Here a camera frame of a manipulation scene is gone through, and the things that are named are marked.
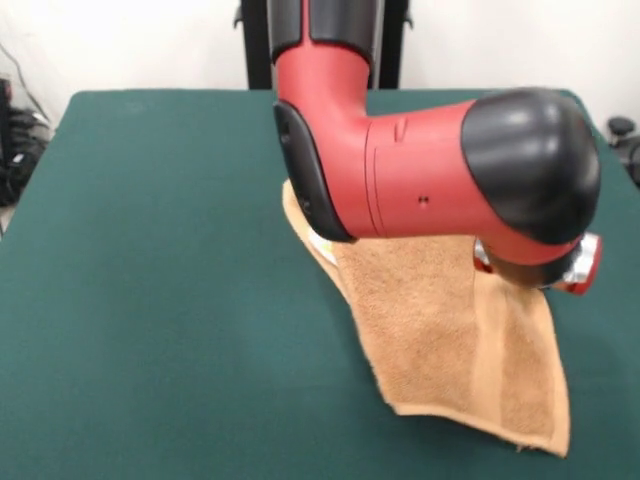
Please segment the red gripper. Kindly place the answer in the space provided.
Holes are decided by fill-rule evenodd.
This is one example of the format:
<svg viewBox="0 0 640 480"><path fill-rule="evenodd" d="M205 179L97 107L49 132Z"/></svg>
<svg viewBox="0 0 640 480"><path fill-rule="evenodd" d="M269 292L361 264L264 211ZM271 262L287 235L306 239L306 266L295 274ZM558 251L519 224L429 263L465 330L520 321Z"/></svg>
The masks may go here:
<svg viewBox="0 0 640 480"><path fill-rule="evenodd" d="M584 234L569 252L554 260L536 265L520 265L499 259L476 239L474 267L478 271L497 274L523 288L552 288L583 295L596 277L601 254L601 238L595 234Z"/></svg>

